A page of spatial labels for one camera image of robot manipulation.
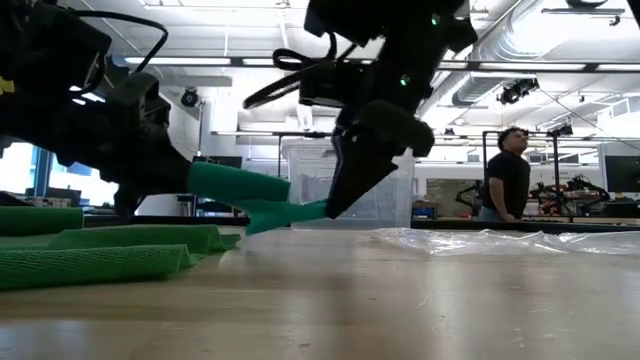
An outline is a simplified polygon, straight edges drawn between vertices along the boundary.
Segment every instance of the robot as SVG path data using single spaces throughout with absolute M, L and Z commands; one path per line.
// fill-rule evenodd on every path
M 482 181 L 476 180 L 473 185 L 456 193 L 455 202 L 466 205 L 471 210 L 471 216 L 477 217 L 482 207 Z M 469 200 L 464 195 L 470 193 Z
M 300 102 L 341 108 L 332 134 L 337 154 L 326 213 L 335 218 L 393 172 L 392 159 L 411 149 L 427 156 L 434 144 L 429 126 L 414 114 L 428 98 L 436 69 L 449 49 L 477 41 L 469 19 L 454 14 L 464 0 L 311 0 L 305 29 L 328 34 L 326 57 L 310 59 L 288 49 L 273 54 L 274 65 L 295 73 L 246 99 L 245 108 L 268 103 L 293 90 Z M 629 1 L 636 14 L 640 4 Z M 114 18 L 155 27 L 161 40 L 104 103 L 73 102 L 93 91 L 105 72 L 111 39 L 83 17 Z M 353 43 L 337 54 L 336 36 Z M 0 135 L 100 170 L 119 184 L 116 211 L 131 216 L 153 194 L 184 193 L 190 162 L 167 134 L 169 104 L 158 80 L 142 70 L 166 41 L 161 24 L 105 11 L 77 11 L 55 0 L 0 0 Z M 370 40 L 384 44 L 370 64 L 347 56 Z M 293 57 L 291 65 L 283 58 Z M 70 91 L 72 87 L 79 91 Z
M 576 191 L 595 192 L 597 197 L 580 199 L 567 196 L 567 194 Z M 545 186 L 542 182 L 535 184 L 529 193 L 533 199 L 538 199 L 540 211 L 544 215 L 589 216 L 598 212 L 594 211 L 597 204 L 605 203 L 606 205 L 611 200 L 611 196 L 605 189 L 593 185 L 583 175 L 571 178 L 559 193 L 556 192 L 555 187 Z

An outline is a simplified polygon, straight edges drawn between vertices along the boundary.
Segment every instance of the green led light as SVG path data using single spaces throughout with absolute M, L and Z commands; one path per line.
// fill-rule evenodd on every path
M 411 79 L 407 75 L 402 75 L 402 77 L 400 78 L 400 85 L 407 86 L 409 85 L 410 80 Z

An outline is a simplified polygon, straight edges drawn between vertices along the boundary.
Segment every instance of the plastic sheet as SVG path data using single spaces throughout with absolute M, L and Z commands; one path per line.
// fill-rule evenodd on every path
M 519 235 L 492 230 L 438 232 L 414 229 L 381 229 L 368 239 L 420 250 L 434 256 L 521 255 L 550 253 L 596 253 L 640 255 L 640 232 L 549 235 L 543 232 Z

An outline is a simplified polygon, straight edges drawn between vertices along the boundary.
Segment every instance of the clear plastic container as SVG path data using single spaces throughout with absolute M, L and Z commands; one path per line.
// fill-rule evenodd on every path
M 282 154 L 289 163 L 293 203 L 324 200 L 329 195 L 336 156 L 330 140 L 284 141 Z M 293 224 L 294 229 L 379 229 L 410 227 L 415 160 L 408 151 L 394 159 L 392 172 L 335 220 Z

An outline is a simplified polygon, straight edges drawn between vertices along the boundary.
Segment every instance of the green foam piece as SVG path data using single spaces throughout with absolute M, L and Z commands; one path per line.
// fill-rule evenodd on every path
M 189 191 L 230 204 L 238 200 L 287 201 L 288 181 L 230 166 L 195 162 L 191 165 Z
M 56 234 L 83 225 L 81 208 L 0 206 L 0 236 Z
M 64 231 L 49 244 L 49 250 L 95 249 L 127 246 L 184 244 L 180 266 L 191 267 L 207 254 L 235 247 L 238 239 L 223 240 L 216 226 L 124 226 Z
M 326 217 L 325 201 L 305 205 L 287 202 L 290 183 L 264 174 L 229 166 L 193 163 L 189 172 L 190 192 L 210 197 L 245 211 L 251 218 L 247 235 Z
M 238 208 L 251 217 L 247 226 L 247 235 L 255 235 L 275 228 L 284 227 L 291 223 L 322 219 L 326 217 L 326 201 L 317 201 L 305 205 L 287 202 L 273 202 L 264 200 L 245 200 L 238 202 Z
M 212 225 L 122 226 L 0 237 L 0 290 L 132 281 L 187 269 L 235 247 Z
M 137 280 L 179 270 L 184 244 L 0 252 L 0 290 Z

